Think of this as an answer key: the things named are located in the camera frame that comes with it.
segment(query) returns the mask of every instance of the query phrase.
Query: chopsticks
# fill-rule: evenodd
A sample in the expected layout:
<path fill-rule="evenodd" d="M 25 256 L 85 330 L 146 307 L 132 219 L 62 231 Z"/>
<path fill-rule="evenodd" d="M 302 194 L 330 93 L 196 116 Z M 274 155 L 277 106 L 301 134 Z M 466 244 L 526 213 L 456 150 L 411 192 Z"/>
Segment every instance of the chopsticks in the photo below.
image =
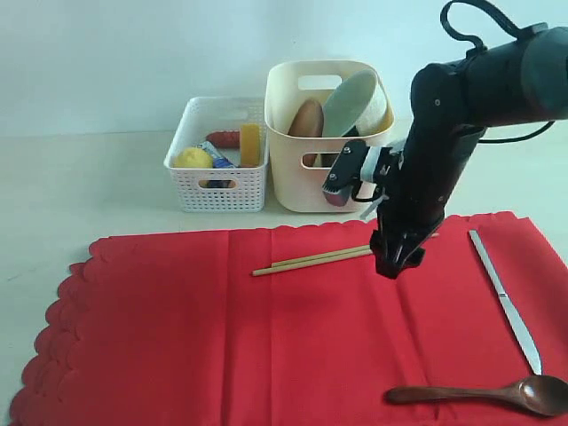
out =
<path fill-rule="evenodd" d="M 354 257 L 362 257 L 372 254 L 373 251 L 371 251 L 368 245 L 344 248 L 341 250 L 329 251 L 327 253 L 320 253 L 318 255 L 298 257 L 296 259 L 274 262 L 270 268 L 258 269 L 256 271 L 253 271 L 252 275 L 254 277 L 258 277 L 270 273 L 292 271 L 294 269 L 307 268 L 309 266 L 315 266 L 317 264 L 329 264 L 331 262 L 339 262 L 341 260 L 353 259 Z"/>

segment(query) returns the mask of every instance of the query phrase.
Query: lemon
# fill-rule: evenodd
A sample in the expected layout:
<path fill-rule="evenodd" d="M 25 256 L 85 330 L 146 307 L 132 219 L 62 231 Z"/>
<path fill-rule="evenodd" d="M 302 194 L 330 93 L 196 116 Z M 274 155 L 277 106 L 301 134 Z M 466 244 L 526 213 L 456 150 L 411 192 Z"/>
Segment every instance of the lemon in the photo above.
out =
<path fill-rule="evenodd" d="M 201 148 L 186 148 L 174 159 L 174 167 L 212 169 L 213 158 Z"/>

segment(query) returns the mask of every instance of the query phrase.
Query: silver knife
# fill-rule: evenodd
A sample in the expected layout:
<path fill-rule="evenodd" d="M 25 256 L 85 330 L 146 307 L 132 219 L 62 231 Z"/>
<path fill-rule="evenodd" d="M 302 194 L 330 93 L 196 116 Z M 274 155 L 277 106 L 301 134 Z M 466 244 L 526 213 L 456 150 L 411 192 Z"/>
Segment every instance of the silver knife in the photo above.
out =
<path fill-rule="evenodd" d="M 479 258 L 483 263 L 489 278 L 491 278 L 491 282 L 497 291 L 497 296 L 499 297 L 499 302 L 501 302 L 501 306 L 505 311 L 505 315 L 507 315 L 507 319 L 509 320 L 509 324 L 513 329 L 513 333 L 515 333 L 515 337 L 517 338 L 518 344 L 523 351 L 523 354 L 526 357 L 529 365 L 531 366 L 532 372 L 536 375 L 542 374 L 542 363 L 540 362 L 540 354 L 539 351 L 536 349 L 536 345 L 534 344 L 534 340 L 529 333 L 528 328 L 526 327 L 523 319 L 518 314 L 517 308 L 515 305 L 510 301 L 509 295 L 505 291 L 505 288 L 501 284 L 501 280 L 499 279 L 499 275 L 495 271 L 495 267 L 487 254 L 487 250 L 481 242 L 479 238 L 479 234 L 476 230 L 472 229 L 469 231 L 469 237 L 471 241 L 473 241 L 473 245 L 475 246 L 477 253 L 479 254 Z"/>

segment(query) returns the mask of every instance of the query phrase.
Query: white table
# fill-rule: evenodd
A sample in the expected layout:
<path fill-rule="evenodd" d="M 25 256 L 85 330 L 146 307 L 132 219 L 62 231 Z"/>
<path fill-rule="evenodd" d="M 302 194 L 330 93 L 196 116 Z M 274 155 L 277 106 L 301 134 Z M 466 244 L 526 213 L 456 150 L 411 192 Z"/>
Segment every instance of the white table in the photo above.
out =
<path fill-rule="evenodd" d="M 408 122 L 398 124 L 402 135 Z M 530 128 L 493 130 L 516 136 Z M 100 237 L 343 222 L 358 214 L 296 214 L 269 191 L 256 214 L 186 214 L 162 166 L 170 132 L 0 139 L 0 423 L 46 326 L 67 266 Z M 568 122 L 508 146 L 479 146 L 448 214 L 513 210 L 568 260 Z"/>

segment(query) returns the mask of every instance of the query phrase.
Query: spoon handle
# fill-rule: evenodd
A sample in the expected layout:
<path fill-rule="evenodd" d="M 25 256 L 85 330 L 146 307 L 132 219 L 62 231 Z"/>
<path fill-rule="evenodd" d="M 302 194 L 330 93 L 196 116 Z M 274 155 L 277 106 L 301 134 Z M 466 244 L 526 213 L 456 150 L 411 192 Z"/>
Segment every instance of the spoon handle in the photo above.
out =
<path fill-rule="evenodd" d="M 388 390 L 387 401 L 405 404 L 420 401 L 435 401 L 455 398 L 499 398 L 501 394 L 488 389 L 437 388 L 433 386 L 400 386 Z"/>

